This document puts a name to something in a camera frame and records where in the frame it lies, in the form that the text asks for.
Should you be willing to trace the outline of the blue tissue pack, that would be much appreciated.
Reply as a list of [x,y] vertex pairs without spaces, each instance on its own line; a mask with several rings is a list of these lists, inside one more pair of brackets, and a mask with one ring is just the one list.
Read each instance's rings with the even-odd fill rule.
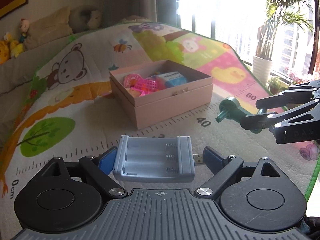
[[157,76],[159,83],[165,88],[180,86],[188,82],[187,78],[179,72],[169,72]]

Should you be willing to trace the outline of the pink cardboard box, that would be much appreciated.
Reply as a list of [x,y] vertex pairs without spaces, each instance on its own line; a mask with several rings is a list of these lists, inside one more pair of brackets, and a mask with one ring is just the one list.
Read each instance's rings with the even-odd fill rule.
[[[149,77],[155,72],[179,72],[187,78],[187,83],[138,97],[132,96],[124,86],[129,74]],[[118,68],[110,72],[110,83],[112,93],[137,129],[210,103],[213,92],[211,76],[170,60]]]

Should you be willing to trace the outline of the grey bear neck pillow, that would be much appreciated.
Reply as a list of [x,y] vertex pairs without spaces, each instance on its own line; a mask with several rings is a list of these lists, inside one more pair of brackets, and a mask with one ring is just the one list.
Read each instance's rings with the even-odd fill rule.
[[103,22],[103,14],[91,5],[82,5],[71,10],[69,25],[73,33],[99,29]]

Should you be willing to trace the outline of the teal plastic toy handle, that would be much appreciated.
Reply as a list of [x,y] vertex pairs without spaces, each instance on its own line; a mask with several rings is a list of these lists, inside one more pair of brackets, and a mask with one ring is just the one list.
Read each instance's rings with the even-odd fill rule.
[[243,117],[252,115],[249,111],[241,107],[240,102],[232,96],[229,96],[220,102],[219,110],[220,113],[215,118],[217,122],[221,122],[223,119],[229,119],[240,124]]

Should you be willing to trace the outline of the pink plastic strainer scoop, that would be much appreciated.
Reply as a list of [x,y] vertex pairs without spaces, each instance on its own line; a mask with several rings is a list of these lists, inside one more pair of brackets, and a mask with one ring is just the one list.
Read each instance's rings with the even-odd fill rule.
[[140,96],[145,96],[160,91],[155,80],[144,78],[138,79],[132,86],[132,89],[140,92]]

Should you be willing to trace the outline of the white ribbed plant pot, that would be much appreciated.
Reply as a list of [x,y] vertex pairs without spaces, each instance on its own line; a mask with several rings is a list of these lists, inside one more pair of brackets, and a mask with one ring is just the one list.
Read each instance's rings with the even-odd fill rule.
[[272,61],[253,56],[253,75],[265,86],[271,71]]

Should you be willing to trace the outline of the cartoon boy doll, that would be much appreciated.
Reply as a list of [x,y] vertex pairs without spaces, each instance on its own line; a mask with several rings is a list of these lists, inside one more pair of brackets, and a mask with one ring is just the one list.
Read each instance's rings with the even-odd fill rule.
[[20,39],[19,39],[20,43],[23,43],[24,40],[27,38],[29,27],[30,27],[30,22],[27,19],[22,18],[20,22],[20,33],[21,33]]

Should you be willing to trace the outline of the pink round toy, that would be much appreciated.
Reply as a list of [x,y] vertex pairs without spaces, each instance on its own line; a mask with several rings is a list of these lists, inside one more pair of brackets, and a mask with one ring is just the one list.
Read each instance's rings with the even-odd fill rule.
[[139,74],[129,74],[124,77],[123,86],[130,94],[139,96],[141,92],[136,88],[136,84],[141,78]]

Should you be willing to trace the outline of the potted palm plant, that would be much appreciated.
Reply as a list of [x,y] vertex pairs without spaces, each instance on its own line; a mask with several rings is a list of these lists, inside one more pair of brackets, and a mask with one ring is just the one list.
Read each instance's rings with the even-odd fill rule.
[[313,31],[313,24],[301,12],[302,7],[311,9],[310,0],[266,0],[266,19],[258,30],[255,56],[270,61],[280,25],[298,25]]

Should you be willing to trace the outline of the colourful cartoon play mat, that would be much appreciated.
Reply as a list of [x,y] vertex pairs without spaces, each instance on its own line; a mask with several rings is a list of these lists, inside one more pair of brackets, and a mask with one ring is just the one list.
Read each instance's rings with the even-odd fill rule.
[[[76,161],[99,155],[130,137],[189,136],[195,153],[212,146],[247,161],[268,156],[304,193],[311,196],[319,173],[314,142],[279,145],[267,129],[246,131],[233,121],[216,122],[220,102],[236,97],[256,113],[268,91],[228,45],[169,25],[121,24],[76,34],[31,81],[27,98],[1,153],[1,237],[11,239],[21,226],[14,200],[54,156]],[[110,71],[171,60],[213,77],[210,103],[143,129],[135,128],[111,93]]]

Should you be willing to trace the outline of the grey battery charger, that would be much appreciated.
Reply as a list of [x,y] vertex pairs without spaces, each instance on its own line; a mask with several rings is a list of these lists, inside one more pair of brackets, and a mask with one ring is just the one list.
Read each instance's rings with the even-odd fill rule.
[[116,180],[138,183],[191,183],[195,161],[189,136],[121,136],[113,166]]

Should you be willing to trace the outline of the small yellow plush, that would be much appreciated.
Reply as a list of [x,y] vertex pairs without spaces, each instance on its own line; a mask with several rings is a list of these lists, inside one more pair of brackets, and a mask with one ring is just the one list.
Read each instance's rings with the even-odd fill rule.
[[4,41],[9,47],[11,58],[17,58],[21,53],[25,51],[24,44],[15,40],[9,32],[5,33]]

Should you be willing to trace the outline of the small flower pot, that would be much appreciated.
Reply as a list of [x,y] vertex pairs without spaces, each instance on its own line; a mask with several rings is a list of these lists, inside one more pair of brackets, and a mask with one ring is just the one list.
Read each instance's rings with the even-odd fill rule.
[[279,94],[288,88],[288,85],[283,83],[279,77],[271,77],[268,80],[268,88],[273,95]]

